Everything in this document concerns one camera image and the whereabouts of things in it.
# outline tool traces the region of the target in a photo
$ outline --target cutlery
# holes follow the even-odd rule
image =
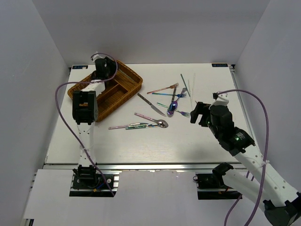
[[[168,127],[168,123],[165,120],[163,120],[163,119],[156,120],[156,119],[152,119],[151,117],[148,117],[148,116],[145,116],[145,115],[139,114],[139,113],[135,113],[135,115],[137,115],[137,116],[139,116],[141,118],[153,121],[153,122],[157,123],[162,128],[167,128]]]
[[[145,122],[132,123],[132,124],[124,125],[124,126],[112,126],[112,127],[109,127],[109,129],[123,129],[123,128],[130,127],[130,126],[140,126],[140,125],[146,125],[146,124],[148,124],[148,123],[145,123]]]
[[[167,93],[152,93],[152,94],[154,94],[154,95],[165,95],[165,96],[172,96],[172,95],[173,95],[173,94],[167,94]],[[186,93],[185,93],[185,94],[182,94],[182,96],[180,96],[180,95],[181,95],[181,94],[177,94],[176,96],[177,96],[177,97],[181,97],[181,98],[187,96]]]
[[[144,124],[144,125],[134,125],[134,126],[128,126],[126,127],[126,130],[129,129],[144,129],[144,128],[154,128],[158,127],[158,124]]]
[[[181,92],[181,95],[184,93],[184,92],[186,92],[187,91],[187,89],[186,88],[183,88],[182,89],[182,92]],[[177,109],[177,107],[178,107],[178,100],[179,100],[180,98],[178,97],[178,99],[176,100],[176,101],[173,101],[171,104],[170,104],[170,106],[169,106],[169,108],[168,108],[168,110],[167,110],[167,114],[168,115],[173,115],[174,114],[174,111],[175,111],[175,109]]]
[[[159,106],[162,106],[162,107],[165,107],[165,108],[168,108],[167,106],[163,105],[163,104],[160,104],[160,103],[157,103]],[[181,115],[187,117],[187,118],[190,118],[190,113],[189,112],[180,112],[178,110],[175,110],[175,112],[178,112],[180,113]]]
[[[190,97],[190,93],[189,93],[189,91],[188,91],[188,88],[187,88],[187,86],[186,86],[186,83],[185,83],[185,80],[184,80],[182,74],[181,74],[181,78],[182,78],[182,80],[183,80],[183,82],[184,82],[184,86],[185,86],[185,88],[187,89],[187,93],[188,93],[188,95],[189,95],[189,97]]]
[[[163,88],[163,89],[158,89],[158,90],[155,90],[155,91],[152,91],[152,92],[148,92],[148,93],[146,93],[146,94],[155,93],[155,92],[158,92],[158,91],[161,91],[161,90],[165,90],[165,89],[173,89],[173,88],[178,87],[178,86],[179,86],[179,84],[176,83],[176,84],[171,85],[171,86],[169,86],[169,87],[165,87],[165,88]]]
[[[173,93],[173,96],[171,97],[171,102],[174,101],[174,97],[175,97],[175,92],[177,91],[177,87],[174,88],[174,93]]]
[[[166,115],[161,112],[158,108],[156,108],[151,102],[149,102],[147,99],[145,99],[140,93],[137,94],[142,100],[144,100],[146,103],[148,103],[152,109],[154,109],[156,112],[158,112],[160,115],[163,115],[166,117]]]

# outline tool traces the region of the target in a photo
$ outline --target knife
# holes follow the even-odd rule
[[[156,108],[151,102],[149,102],[147,99],[145,99],[140,93],[138,93],[137,95],[138,95],[142,100],[144,100],[146,103],[148,103],[148,104],[150,105],[150,107],[151,107],[152,109],[154,109],[157,113],[159,113],[160,115],[166,117],[166,115],[165,115],[163,112],[161,112],[161,111],[160,111],[158,108]]]
[[[176,92],[176,90],[177,90],[177,87],[174,88],[174,93],[173,93],[173,97],[171,98],[171,102],[174,101],[174,97],[175,97],[175,92]]]

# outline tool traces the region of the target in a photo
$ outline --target wire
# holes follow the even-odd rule
[[[101,188],[105,183],[103,182],[101,185],[99,185],[97,188],[93,189],[93,192],[96,192],[99,188]]]
[[[267,110],[266,110],[263,102],[259,99],[258,96],[256,96],[255,94],[253,94],[253,93],[251,93],[249,91],[246,91],[244,89],[230,89],[230,90],[226,90],[226,91],[223,91],[223,92],[218,92],[217,95],[224,94],[224,93],[230,93],[230,92],[243,92],[243,93],[247,93],[247,94],[253,96],[254,98],[256,98],[259,101],[259,103],[261,104],[263,112],[264,112],[264,115],[265,115],[265,120],[266,120],[266,137],[265,137],[265,147],[264,147],[264,154],[263,154],[263,161],[265,162],[266,159],[267,159],[268,147],[269,147],[269,118],[268,118]],[[261,199],[261,196],[262,196],[263,184],[264,184],[264,179],[265,179],[265,171],[266,171],[266,165],[264,164],[263,167],[262,167],[262,175],[261,175],[261,180],[260,180],[258,197],[257,197],[256,203],[255,203],[255,206],[253,208],[253,211],[252,211],[249,219],[245,223],[245,226],[248,226],[251,223],[251,221],[252,221],[253,217],[255,216],[255,213],[256,213],[256,211],[258,209],[258,206],[260,204],[260,199]],[[230,210],[229,210],[228,213],[230,213],[233,210],[233,208],[235,207],[236,204],[237,203],[235,202],[234,205],[230,208]]]
[[[99,184],[99,182],[100,182],[100,178],[98,178],[98,182],[97,182],[97,184],[94,187],[90,187],[90,186],[87,186],[87,187],[88,188],[95,188],[95,187],[97,187],[97,185]]]
[[[246,173],[246,178],[249,177],[249,174],[250,174],[250,172],[248,171],[248,172]],[[225,218],[225,221],[224,221],[224,226],[227,225],[227,221],[228,221],[228,218],[229,218],[229,216],[230,216],[230,213],[232,212],[232,210],[234,209],[234,207],[237,205],[237,203],[239,202],[239,200],[240,200],[242,197],[243,197],[243,195],[240,194],[239,197],[238,197],[238,198],[236,199],[236,201],[234,202],[234,204],[231,206],[230,210],[228,211],[228,213],[227,213],[227,215],[226,215],[226,218]]]
[[[230,189],[230,187],[227,187],[225,191],[218,192],[218,194],[224,194],[224,193],[226,193],[229,189]]]
[[[87,155],[87,158],[89,159],[89,161],[91,162],[91,164],[97,169],[97,171],[102,175],[105,184],[107,185],[107,187],[108,187],[109,191],[111,192],[111,194],[114,196],[115,194],[114,194],[114,192],[112,191],[112,189],[111,189],[109,183],[107,182],[107,180],[106,180],[104,174],[103,174],[102,171],[98,168],[98,166],[93,162],[93,160],[91,159],[90,155],[88,154],[88,152],[87,152],[87,150],[86,150],[84,144],[81,142],[80,138],[75,134],[75,132],[71,129],[71,127],[68,125],[67,121],[66,121],[65,118],[63,117],[62,112],[61,112],[61,109],[60,109],[60,106],[59,106],[59,103],[58,103],[58,100],[57,100],[57,93],[58,93],[59,89],[60,89],[62,86],[65,86],[65,85],[68,85],[68,84],[91,84],[91,83],[100,83],[100,82],[105,82],[105,81],[112,80],[112,79],[115,77],[115,75],[117,74],[117,71],[118,71],[118,63],[117,63],[117,61],[116,61],[114,58],[112,58],[111,56],[109,56],[109,55],[107,55],[107,54],[105,54],[105,53],[95,53],[95,54],[93,54],[92,56],[94,56],[94,55],[96,55],[96,54],[105,55],[105,56],[110,57],[111,59],[113,59],[113,60],[115,61],[115,63],[116,63],[116,71],[115,71],[115,73],[113,74],[113,76],[110,77],[109,79],[105,79],[105,80],[97,80],[97,81],[70,81],[70,82],[65,82],[65,83],[59,85],[59,86],[56,88],[56,90],[55,90],[55,105],[56,105],[57,111],[58,111],[58,113],[59,113],[61,119],[63,120],[64,124],[65,124],[66,127],[70,130],[70,132],[74,135],[74,137],[78,140],[78,142],[80,143],[80,145],[81,145],[82,148],[84,149],[84,151],[85,151],[85,153],[86,153],[86,155]]]

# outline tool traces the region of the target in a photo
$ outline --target fork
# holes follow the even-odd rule
[[[162,106],[162,107],[169,108],[169,107],[167,107],[167,106],[165,106],[165,105],[163,105],[163,104],[160,104],[160,103],[157,103],[157,105]],[[183,116],[185,116],[185,117],[187,117],[187,118],[190,118],[190,113],[189,113],[189,112],[180,112],[180,111],[178,111],[178,110],[175,110],[175,112],[178,112],[178,113],[180,113],[181,115],[183,115]]]
[[[185,93],[187,91],[187,89],[186,88],[183,88],[182,89],[182,92],[181,92],[181,94],[180,94],[180,96],[182,96],[183,95],[183,93]],[[170,104],[170,106],[169,106],[169,108],[168,108],[168,110],[167,110],[167,115],[168,116],[173,116],[173,114],[174,114],[174,111],[177,109],[177,107],[178,107],[178,101],[179,101],[179,97],[178,97],[178,99],[176,99],[175,101],[174,101],[174,96],[173,96],[173,99],[171,100],[172,102],[171,102],[171,104]]]
[[[173,95],[173,94],[167,94],[167,93],[152,93],[152,94],[154,94],[154,95],[166,95],[166,96],[172,96],[172,95]],[[181,97],[186,97],[186,96],[187,96],[187,94],[184,93],[184,94],[182,94]]]
[[[155,92],[158,92],[158,91],[161,91],[161,90],[165,90],[165,89],[174,89],[175,87],[178,87],[178,86],[179,86],[179,84],[176,83],[176,84],[171,85],[171,86],[169,86],[169,87],[165,87],[165,88],[162,88],[162,89],[154,90],[154,91],[148,92],[148,93],[146,93],[146,94],[155,93]]]

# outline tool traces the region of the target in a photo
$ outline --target white wall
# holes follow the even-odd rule
[[[270,122],[268,158],[301,191],[301,1],[271,0],[237,63],[240,88],[257,94]],[[243,95],[255,134],[264,147],[261,106]]]
[[[70,66],[101,51],[125,63],[236,63],[269,0],[33,0]]]
[[[68,68],[31,0],[0,2],[0,224],[19,225]]]

